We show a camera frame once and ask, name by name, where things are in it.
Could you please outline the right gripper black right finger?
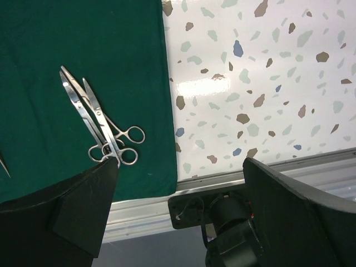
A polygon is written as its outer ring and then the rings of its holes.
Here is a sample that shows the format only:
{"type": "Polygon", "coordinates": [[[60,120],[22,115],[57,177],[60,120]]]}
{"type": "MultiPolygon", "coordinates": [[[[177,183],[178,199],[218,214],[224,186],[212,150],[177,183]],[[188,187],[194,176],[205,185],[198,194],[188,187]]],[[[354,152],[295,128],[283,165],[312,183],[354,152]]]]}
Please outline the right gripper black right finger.
{"type": "Polygon", "coordinates": [[[243,163],[261,266],[355,266],[355,202],[243,163]]]}

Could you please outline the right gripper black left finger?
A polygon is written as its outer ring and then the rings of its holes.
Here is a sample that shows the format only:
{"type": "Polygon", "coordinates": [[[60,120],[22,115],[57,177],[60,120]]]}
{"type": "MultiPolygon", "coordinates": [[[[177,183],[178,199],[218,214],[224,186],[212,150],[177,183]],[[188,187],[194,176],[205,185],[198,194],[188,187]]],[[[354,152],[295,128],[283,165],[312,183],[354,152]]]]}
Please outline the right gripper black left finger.
{"type": "Polygon", "coordinates": [[[100,253],[118,177],[107,159],[1,203],[1,266],[91,266],[100,253]]]}

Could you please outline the silver pointed tweezers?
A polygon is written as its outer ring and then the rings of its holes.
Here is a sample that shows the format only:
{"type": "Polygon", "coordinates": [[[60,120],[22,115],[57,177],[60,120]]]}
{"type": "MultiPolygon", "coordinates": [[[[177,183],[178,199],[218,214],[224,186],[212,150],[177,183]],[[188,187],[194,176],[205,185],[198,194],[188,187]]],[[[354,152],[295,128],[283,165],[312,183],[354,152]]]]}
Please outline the silver pointed tweezers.
{"type": "Polygon", "coordinates": [[[5,160],[3,159],[2,155],[0,155],[0,162],[1,162],[2,167],[5,170],[6,174],[8,175],[8,177],[11,178],[11,174],[9,173],[9,170],[6,166],[5,160]]]}

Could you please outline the silver surgical scissors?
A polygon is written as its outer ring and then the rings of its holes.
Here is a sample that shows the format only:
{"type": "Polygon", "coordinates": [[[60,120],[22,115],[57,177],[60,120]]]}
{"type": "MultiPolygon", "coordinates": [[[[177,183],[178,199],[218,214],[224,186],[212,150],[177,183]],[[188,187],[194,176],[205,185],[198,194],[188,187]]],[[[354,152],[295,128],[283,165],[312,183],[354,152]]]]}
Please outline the silver surgical scissors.
{"type": "Polygon", "coordinates": [[[124,148],[119,148],[117,144],[117,140],[112,133],[112,130],[109,126],[108,121],[106,120],[105,114],[99,104],[99,101],[97,97],[95,96],[91,86],[88,84],[87,80],[83,77],[83,85],[85,87],[85,91],[87,93],[88,100],[90,102],[91,110],[93,114],[96,117],[96,120],[101,128],[101,131],[106,139],[106,143],[103,145],[102,150],[104,149],[110,149],[110,152],[107,154],[103,155],[102,159],[107,159],[109,157],[114,157],[118,161],[118,167],[120,167],[120,164],[125,164],[125,165],[133,165],[137,163],[139,155],[136,150],[129,148],[129,147],[124,147],[124,148]],[[125,152],[131,152],[134,155],[134,159],[132,161],[126,161],[123,158],[123,155],[125,152]]]}
{"type": "Polygon", "coordinates": [[[62,81],[62,86],[68,94],[71,104],[73,104],[74,108],[79,113],[82,121],[86,125],[90,134],[96,141],[96,144],[88,149],[89,158],[94,162],[101,162],[105,160],[102,159],[103,155],[109,153],[110,150],[102,150],[103,145],[106,143],[106,140],[101,131],[98,129],[97,125],[95,124],[93,118],[90,116],[90,113],[87,111],[85,105],[81,101],[84,100],[88,102],[88,99],[79,95],[79,90],[77,90],[77,88],[74,86],[72,79],[69,77],[69,75],[65,74],[64,70],[60,70],[59,74],[62,81]]]}

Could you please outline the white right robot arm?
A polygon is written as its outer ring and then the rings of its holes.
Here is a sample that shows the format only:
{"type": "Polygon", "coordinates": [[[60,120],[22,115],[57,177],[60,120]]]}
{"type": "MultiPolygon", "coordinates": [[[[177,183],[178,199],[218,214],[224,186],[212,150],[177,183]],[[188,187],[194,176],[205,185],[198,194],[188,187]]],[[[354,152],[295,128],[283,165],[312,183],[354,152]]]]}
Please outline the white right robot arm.
{"type": "MultiPolygon", "coordinates": [[[[197,212],[206,266],[354,266],[355,202],[243,163],[244,194],[206,191],[169,200],[171,218],[197,212]]],[[[2,266],[91,266],[118,176],[115,159],[1,204],[2,266]]]]}

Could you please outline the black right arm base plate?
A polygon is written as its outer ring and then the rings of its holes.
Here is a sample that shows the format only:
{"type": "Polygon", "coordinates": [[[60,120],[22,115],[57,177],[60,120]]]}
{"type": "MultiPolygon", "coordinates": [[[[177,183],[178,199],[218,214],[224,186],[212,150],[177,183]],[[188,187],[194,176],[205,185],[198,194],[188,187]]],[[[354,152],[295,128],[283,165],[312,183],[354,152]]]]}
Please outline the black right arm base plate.
{"type": "Polygon", "coordinates": [[[167,204],[172,227],[176,230],[200,226],[203,221],[211,224],[210,206],[217,193],[204,191],[169,198],[167,204]]]}

